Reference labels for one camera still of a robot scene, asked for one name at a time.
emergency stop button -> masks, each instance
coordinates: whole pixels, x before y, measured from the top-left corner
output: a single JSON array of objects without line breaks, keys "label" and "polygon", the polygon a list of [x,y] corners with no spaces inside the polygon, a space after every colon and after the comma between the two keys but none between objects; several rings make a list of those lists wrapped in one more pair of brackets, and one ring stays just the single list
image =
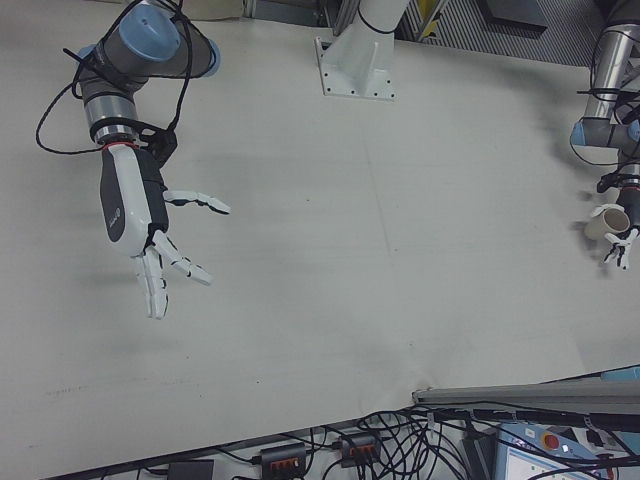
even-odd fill
[{"label": "emergency stop button", "polygon": [[551,433],[542,435],[542,444],[547,450],[557,450],[560,447],[560,439]]}]

black cable bundle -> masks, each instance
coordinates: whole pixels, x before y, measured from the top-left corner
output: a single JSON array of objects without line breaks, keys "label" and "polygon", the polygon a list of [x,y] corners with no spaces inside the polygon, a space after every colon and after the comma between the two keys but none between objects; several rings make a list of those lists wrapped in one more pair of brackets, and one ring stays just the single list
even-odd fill
[{"label": "black cable bundle", "polygon": [[[186,65],[184,78],[181,77],[181,76],[148,75],[149,78],[173,78],[173,79],[175,79],[175,78],[183,78],[183,84],[182,84],[182,89],[180,90],[180,94],[178,96],[178,100],[176,102],[176,109],[175,109],[175,113],[174,113],[173,119],[171,120],[171,122],[169,123],[167,128],[166,129],[162,129],[162,128],[156,127],[154,125],[150,125],[150,124],[147,124],[147,123],[136,121],[136,122],[134,122],[136,124],[135,127],[137,127],[137,129],[139,130],[138,133],[140,133],[140,134],[142,134],[142,131],[144,131],[144,130],[150,130],[150,131],[152,131],[154,133],[156,133],[156,132],[173,133],[175,131],[175,129],[178,126],[178,123],[180,121],[180,114],[182,112],[182,103],[184,102],[184,98],[185,98],[185,95],[187,93],[187,89],[189,87],[189,82],[190,82],[190,80],[192,78],[198,78],[199,77],[199,76],[194,76],[192,74],[193,42],[192,42],[192,39],[191,39],[190,30],[193,29],[193,31],[195,31],[198,35],[200,35],[203,38],[205,38],[204,35],[202,34],[202,32],[200,32],[200,30],[198,30],[198,28],[195,25],[193,25],[193,23],[191,23],[191,20],[189,20],[189,18],[186,15],[184,15],[184,13],[182,12],[183,0],[179,0],[178,3],[174,2],[173,0],[157,0],[157,1],[163,7],[165,7],[167,10],[171,11],[174,14],[174,19],[176,21],[180,22],[182,24],[182,26],[183,26],[184,39],[185,39],[185,43],[187,45],[187,65]],[[111,26],[107,30],[107,33],[100,39],[99,42],[100,43],[105,42],[111,36],[111,34],[113,34],[115,29],[118,27],[118,25],[120,25],[120,22],[122,21],[122,19],[133,8],[135,8],[137,5],[139,5],[141,2],[142,2],[142,0],[134,0],[129,5],[127,5],[124,8],[124,10],[120,13],[118,18],[116,18],[116,20],[111,24]],[[38,125],[36,127],[36,143],[43,150],[46,150],[47,152],[55,153],[55,154],[58,154],[58,155],[80,155],[80,154],[84,154],[84,153],[98,152],[98,151],[101,150],[101,147],[92,148],[92,149],[86,149],[86,150],[75,150],[75,151],[57,150],[57,149],[50,148],[50,147],[47,147],[46,145],[44,145],[44,143],[42,142],[42,139],[40,138],[40,132],[42,130],[42,127],[43,127],[44,123],[46,122],[46,120],[49,117],[49,115],[50,115],[51,111],[53,110],[53,108],[60,101],[60,99],[62,99],[62,97],[64,97],[64,95],[66,93],[71,91],[72,95],[75,98],[77,98],[77,99],[81,99],[82,98],[81,95],[78,94],[77,88],[78,88],[78,85],[79,85],[80,74],[81,74],[83,69],[86,68],[86,69],[91,70],[93,73],[96,74],[95,77],[91,77],[91,78],[85,79],[85,80],[95,80],[97,78],[101,78],[101,79],[109,82],[114,87],[119,88],[117,85],[114,85],[109,79],[107,79],[101,72],[99,72],[98,70],[94,69],[91,65],[89,65],[83,58],[80,58],[79,56],[77,56],[74,53],[70,52],[66,48],[63,49],[63,52],[65,54],[69,55],[71,58],[73,58],[76,62],[78,62],[78,67],[76,69],[76,73],[75,73],[71,83],[66,85],[54,97],[54,99],[51,101],[49,106],[45,109],[45,112],[43,113],[42,117],[40,118],[40,121],[38,122]],[[213,48],[211,48],[211,55],[212,55],[212,58],[215,58],[216,54],[215,54],[215,51],[213,50]],[[150,137],[151,137],[151,135],[141,135],[141,139],[142,140],[145,140],[145,138],[150,138]]]}]

table surface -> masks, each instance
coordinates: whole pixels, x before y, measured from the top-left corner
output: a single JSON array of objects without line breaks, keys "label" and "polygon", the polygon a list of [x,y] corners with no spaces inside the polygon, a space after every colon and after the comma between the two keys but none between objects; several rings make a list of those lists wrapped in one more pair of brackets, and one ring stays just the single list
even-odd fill
[{"label": "table surface", "polygon": [[[107,242],[99,156],[33,140],[73,76],[62,47],[118,12],[0,5],[1,479],[353,418],[428,386],[640,363],[640,254],[604,268],[576,223],[602,200],[567,145],[585,69],[397,43],[395,103],[324,97],[328,31],[251,20],[201,25],[223,66],[192,83],[163,169],[233,208],[170,208],[215,285],[168,271],[169,314],[146,319]],[[141,119],[168,123],[179,88],[150,81]],[[81,104],[43,136],[90,148]]]}]

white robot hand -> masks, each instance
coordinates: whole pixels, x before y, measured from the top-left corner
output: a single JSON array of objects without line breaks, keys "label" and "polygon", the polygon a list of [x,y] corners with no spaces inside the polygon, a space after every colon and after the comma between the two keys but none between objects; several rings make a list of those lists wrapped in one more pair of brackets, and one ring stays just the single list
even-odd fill
[{"label": "white robot hand", "polygon": [[633,241],[638,238],[640,231],[633,227],[627,230],[625,233],[620,235],[614,235],[613,233],[605,234],[604,238],[606,238],[609,242],[611,242],[611,250],[604,258],[604,263],[609,263],[614,258],[616,259],[616,263],[623,270],[627,270],[629,268],[629,253],[631,251],[631,245]]},{"label": "white robot hand", "polygon": [[145,292],[147,315],[161,319],[167,310],[167,283],[163,260],[188,278],[211,285],[202,267],[180,254],[166,235],[165,202],[207,206],[223,215],[230,208],[220,200],[191,191],[166,190],[153,156],[133,144],[116,143],[103,150],[100,198],[107,234],[114,248],[132,258],[138,283]]}]

electrical wire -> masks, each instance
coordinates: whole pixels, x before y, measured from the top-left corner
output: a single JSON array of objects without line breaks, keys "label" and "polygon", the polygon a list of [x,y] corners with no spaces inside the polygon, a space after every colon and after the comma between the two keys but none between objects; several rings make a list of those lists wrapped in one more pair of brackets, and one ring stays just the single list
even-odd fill
[{"label": "electrical wire", "polygon": [[613,438],[616,443],[618,445],[620,445],[622,447],[622,449],[627,452],[629,455],[636,455],[636,452],[633,451],[633,449],[627,445],[625,442],[622,441],[622,439],[616,435],[615,433],[613,433],[612,430],[605,430],[605,432],[607,433],[607,435],[609,435],[611,438]]},{"label": "electrical wire", "polygon": [[[588,94],[593,96],[594,98],[596,98],[597,100],[601,101],[601,102],[608,102],[608,103],[613,103],[614,107],[613,107],[613,117],[616,119],[616,121],[618,122],[618,124],[623,124],[622,121],[620,121],[619,115],[618,115],[618,110],[623,107],[623,106],[627,106],[629,108],[631,108],[631,111],[634,110],[634,108],[631,105],[631,102],[634,102],[638,99],[638,97],[640,96],[640,90],[636,91],[636,92],[623,92],[620,88],[595,88],[594,87],[594,83],[595,83],[595,76],[596,76],[596,59],[598,56],[598,51],[600,49],[600,43],[602,42],[602,39],[609,34],[619,34],[622,35],[630,40],[632,40],[634,42],[634,44],[638,43],[638,40],[634,37],[632,37],[631,35],[627,34],[626,32],[623,32],[621,30],[616,30],[616,29],[604,29],[602,32],[600,32],[600,34],[598,35],[598,38],[596,39],[596,43],[593,47],[592,53],[591,53],[591,66],[589,68],[589,90],[584,91],[584,92],[578,92],[578,93],[582,93],[582,94]],[[601,95],[615,95],[614,98],[605,98],[602,97]],[[633,117],[629,117],[629,114],[627,114],[627,116],[625,117],[625,122],[624,124],[629,124],[632,123],[634,120],[637,120],[640,118],[640,110],[638,112],[635,113],[635,116]],[[628,162],[623,162],[622,164],[620,162],[614,162],[614,163],[597,163],[597,162],[592,162],[590,160],[587,160],[584,156],[580,155],[578,153],[578,151],[575,149],[573,143],[571,142],[571,140],[569,140],[569,145],[571,146],[571,150],[573,151],[573,154],[582,162],[588,164],[588,165],[592,165],[592,166],[598,166],[598,167],[607,167],[607,166],[616,166],[618,165],[620,168],[632,164],[632,163],[637,163],[639,159],[636,159],[636,153],[638,152],[638,149],[640,148],[640,139],[636,142],[636,145],[633,149],[633,152],[631,153],[631,155],[626,155],[624,154],[624,152],[621,152],[625,157],[627,157],[629,159]]]},{"label": "electrical wire", "polygon": [[[142,1],[143,0],[134,0],[129,5],[127,5],[124,8],[124,10],[120,13],[120,15],[118,15],[116,20],[111,24],[111,26],[107,30],[107,33],[100,39],[99,43],[100,44],[104,44],[109,39],[109,37],[113,34],[113,32],[115,32],[116,28],[120,25],[120,22],[122,21],[122,19],[129,12],[131,12],[131,10],[133,10],[133,8],[135,8],[137,5],[139,5]],[[184,77],[181,76],[181,75],[178,75],[178,76],[172,76],[172,75],[145,75],[148,78],[181,78],[181,79],[183,79],[183,84],[182,84],[182,88],[180,90],[180,94],[178,96],[178,100],[176,102],[175,113],[174,113],[173,119],[169,123],[169,126],[166,128],[167,132],[173,132],[173,131],[175,131],[175,129],[178,126],[178,123],[180,121],[180,115],[181,115],[181,112],[182,112],[182,104],[184,102],[184,99],[185,99],[185,96],[186,96],[186,93],[187,93],[187,89],[189,87],[190,80],[192,78],[201,77],[206,73],[206,71],[205,71],[205,72],[200,73],[199,75],[193,75],[193,71],[192,71],[193,70],[193,41],[192,41],[193,39],[191,38],[191,31],[192,30],[197,35],[201,36],[205,40],[206,45],[209,45],[209,51],[210,51],[210,55],[211,55],[211,61],[210,61],[209,65],[214,64],[215,61],[217,61],[217,59],[215,58],[215,55],[216,55],[215,51],[213,50],[213,47],[210,46],[209,41],[202,34],[202,32],[200,32],[200,30],[195,25],[193,25],[193,23],[191,23],[189,18],[186,15],[184,15],[184,13],[182,12],[183,0],[180,0],[178,3],[175,3],[172,0],[158,0],[158,1],[163,5],[163,7],[165,7],[167,10],[171,11],[174,14],[173,18],[175,19],[175,21],[179,22],[182,25],[182,29],[184,30],[183,38],[185,39],[185,44],[187,46],[187,65],[185,67]],[[74,75],[73,81],[70,84],[66,85],[54,97],[54,99],[48,105],[48,107],[46,108],[44,114],[42,115],[42,117],[38,121],[38,124],[36,126],[36,143],[43,150],[45,150],[45,151],[47,151],[49,153],[54,153],[54,154],[58,154],[58,155],[80,155],[80,154],[93,153],[93,152],[100,151],[101,148],[64,151],[64,150],[58,150],[58,149],[54,149],[54,148],[48,147],[48,146],[44,145],[44,142],[42,142],[42,139],[41,139],[42,128],[43,128],[47,118],[51,114],[51,111],[54,109],[56,104],[62,99],[62,97],[67,92],[71,91],[75,98],[78,98],[78,99],[82,98],[81,95],[79,95],[76,90],[77,90],[77,87],[78,87],[78,85],[80,83],[80,75],[81,75],[81,72],[82,72],[83,69],[85,69],[85,68],[89,69],[89,70],[91,70],[93,73],[95,73],[97,75],[97,77],[93,77],[93,78],[89,78],[89,79],[83,79],[83,81],[91,81],[91,80],[95,80],[97,78],[102,78],[103,80],[105,80],[109,84],[111,84],[113,87],[115,87],[115,88],[120,90],[120,87],[118,85],[115,85],[111,80],[106,78],[102,74],[102,72],[100,72],[97,69],[93,68],[85,59],[78,57],[77,55],[73,54],[72,52],[70,52],[67,49],[64,49],[63,51],[65,53],[67,53],[68,55],[70,55],[72,58],[74,58],[78,62],[78,67],[76,69],[76,73]]]},{"label": "electrical wire", "polygon": [[255,463],[254,463],[254,461],[252,459],[241,457],[240,455],[236,455],[235,453],[231,453],[228,450],[225,450],[224,448],[213,447],[212,450],[216,450],[216,451],[222,453],[223,455],[226,455],[227,457],[233,458],[234,460],[236,460],[238,462],[248,463],[250,465],[255,465]]}]

